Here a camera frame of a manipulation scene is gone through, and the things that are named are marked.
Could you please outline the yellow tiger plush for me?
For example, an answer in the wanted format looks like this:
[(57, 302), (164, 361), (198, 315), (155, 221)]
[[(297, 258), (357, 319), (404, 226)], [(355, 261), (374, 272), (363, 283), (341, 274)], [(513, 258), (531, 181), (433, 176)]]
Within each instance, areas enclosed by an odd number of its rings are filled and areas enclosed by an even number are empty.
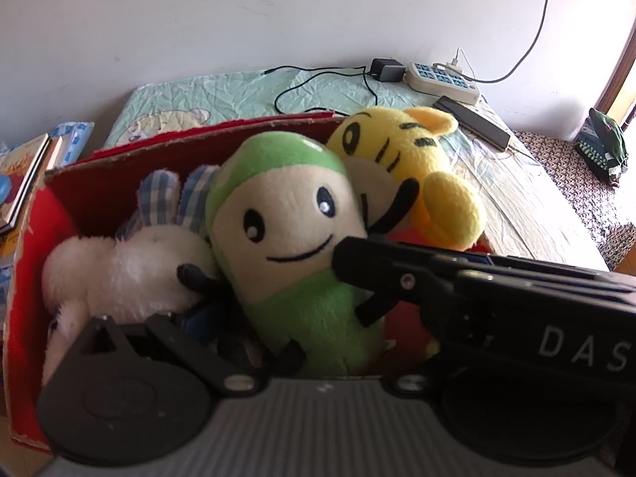
[(342, 159), (370, 235), (466, 251), (484, 231), (480, 200), (453, 173), (439, 139), (456, 118), (430, 107), (363, 109), (327, 141)]

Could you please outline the white plush bunny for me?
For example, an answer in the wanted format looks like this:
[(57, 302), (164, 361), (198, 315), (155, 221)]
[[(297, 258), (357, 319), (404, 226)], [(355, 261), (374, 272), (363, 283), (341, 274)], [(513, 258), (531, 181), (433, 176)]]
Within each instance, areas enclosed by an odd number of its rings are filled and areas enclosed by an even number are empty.
[(137, 209), (114, 237), (74, 236), (58, 244), (42, 272), (42, 295), (55, 320), (48, 333), (42, 379), (49, 381), (94, 316), (142, 323), (159, 312), (183, 312), (197, 292), (178, 278), (191, 265), (218, 279), (220, 269), (204, 232), (207, 195), (217, 169), (196, 168), (185, 179), (161, 169), (146, 176)]

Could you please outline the green bean plush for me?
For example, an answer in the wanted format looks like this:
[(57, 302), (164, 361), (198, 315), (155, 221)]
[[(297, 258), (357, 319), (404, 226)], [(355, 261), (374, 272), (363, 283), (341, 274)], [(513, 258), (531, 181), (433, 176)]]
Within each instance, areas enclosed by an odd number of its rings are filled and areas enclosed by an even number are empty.
[(351, 377), (383, 356), (395, 302), (339, 281), (333, 250), (365, 223), (343, 162), (295, 132), (262, 132), (215, 172), (205, 231), (218, 282), (183, 264), (179, 281), (215, 300), (217, 349), (272, 376)]

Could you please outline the patterned stool cushion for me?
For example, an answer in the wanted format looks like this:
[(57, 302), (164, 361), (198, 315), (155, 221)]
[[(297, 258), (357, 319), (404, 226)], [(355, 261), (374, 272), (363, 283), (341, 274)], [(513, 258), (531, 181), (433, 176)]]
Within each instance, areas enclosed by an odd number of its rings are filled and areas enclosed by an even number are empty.
[(574, 143), (533, 132), (518, 139), (543, 166), (588, 229), (606, 265), (618, 272), (635, 272), (635, 171), (611, 187), (593, 175)]

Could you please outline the white power strip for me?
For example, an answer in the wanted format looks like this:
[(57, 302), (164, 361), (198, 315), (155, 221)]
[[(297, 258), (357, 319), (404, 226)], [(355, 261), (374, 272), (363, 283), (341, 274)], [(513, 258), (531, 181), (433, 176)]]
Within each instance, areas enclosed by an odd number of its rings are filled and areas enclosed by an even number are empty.
[(413, 91), (436, 97), (445, 96), (469, 106), (475, 106), (481, 96), (477, 85), (467, 81), (461, 74), (419, 62), (411, 62), (407, 66), (405, 80)]

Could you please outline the black power adapter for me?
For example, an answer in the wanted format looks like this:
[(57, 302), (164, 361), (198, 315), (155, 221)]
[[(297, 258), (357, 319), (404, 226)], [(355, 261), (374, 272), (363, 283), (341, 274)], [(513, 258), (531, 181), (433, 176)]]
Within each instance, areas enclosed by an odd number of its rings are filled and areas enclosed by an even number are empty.
[(378, 82), (399, 83), (402, 81), (406, 66), (394, 58), (374, 58), (370, 66), (370, 76)]

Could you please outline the white charger plug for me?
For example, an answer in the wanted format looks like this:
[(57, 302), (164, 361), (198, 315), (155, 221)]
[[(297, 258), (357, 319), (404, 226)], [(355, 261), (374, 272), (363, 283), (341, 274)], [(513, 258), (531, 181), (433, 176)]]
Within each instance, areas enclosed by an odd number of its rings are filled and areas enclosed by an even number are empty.
[(459, 66), (459, 50), (456, 50), (452, 60), (445, 64), (445, 69), (447, 71), (453, 71), (454, 73), (462, 74), (462, 69)]

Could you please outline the red cardboard box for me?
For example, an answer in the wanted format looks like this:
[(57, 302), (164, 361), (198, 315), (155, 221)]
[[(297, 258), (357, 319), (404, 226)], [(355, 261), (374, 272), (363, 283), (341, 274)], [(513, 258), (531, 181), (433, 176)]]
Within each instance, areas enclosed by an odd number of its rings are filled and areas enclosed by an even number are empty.
[(3, 334), (3, 378), (9, 430), (15, 442), (45, 451), (35, 407), (41, 392), (50, 313), (42, 298), (44, 262), (58, 243), (77, 234), (112, 234), (133, 213), (143, 176), (168, 169), (187, 176), (220, 165), (259, 132), (301, 132), (327, 141), (339, 119), (327, 113), (238, 120), (186, 132), (166, 132), (129, 147), (99, 151), (45, 176), (29, 198), (14, 257)]

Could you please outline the green folded clothing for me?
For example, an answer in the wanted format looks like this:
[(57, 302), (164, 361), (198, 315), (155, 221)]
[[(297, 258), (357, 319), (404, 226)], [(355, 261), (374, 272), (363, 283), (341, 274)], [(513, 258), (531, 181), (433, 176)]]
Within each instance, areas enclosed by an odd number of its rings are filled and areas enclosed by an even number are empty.
[(617, 122), (594, 108), (574, 141), (574, 150), (598, 180), (618, 187), (627, 172), (628, 153), (623, 130)]

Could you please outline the picture book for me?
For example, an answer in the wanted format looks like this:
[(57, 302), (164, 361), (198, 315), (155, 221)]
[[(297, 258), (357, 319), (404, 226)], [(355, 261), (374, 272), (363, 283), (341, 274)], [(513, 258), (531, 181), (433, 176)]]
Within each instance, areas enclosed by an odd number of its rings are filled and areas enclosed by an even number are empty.
[(12, 229), (31, 180), (50, 143), (50, 135), (14, 147), (1, 155), (1, 232)]

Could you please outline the wooden door frame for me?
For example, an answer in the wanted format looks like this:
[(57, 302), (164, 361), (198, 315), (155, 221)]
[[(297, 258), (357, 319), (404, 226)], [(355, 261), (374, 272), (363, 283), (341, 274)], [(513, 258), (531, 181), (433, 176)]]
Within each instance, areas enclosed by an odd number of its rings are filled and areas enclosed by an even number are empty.
[(630, 29), (630, 35), (623, 47), (619, 62), (617, 62), (615, 69), (613, 69), (610, 79), (604, 91), (601, 93), (601, 97), (599, 97), (596, 102), (595, 108), (601, 112), (608, 113), (613, 102), (615, 102), (619, 96), (619, 92), (634, 65), (636, 50), (635, 31), (636, 21), (634, 21), (632, 29)]

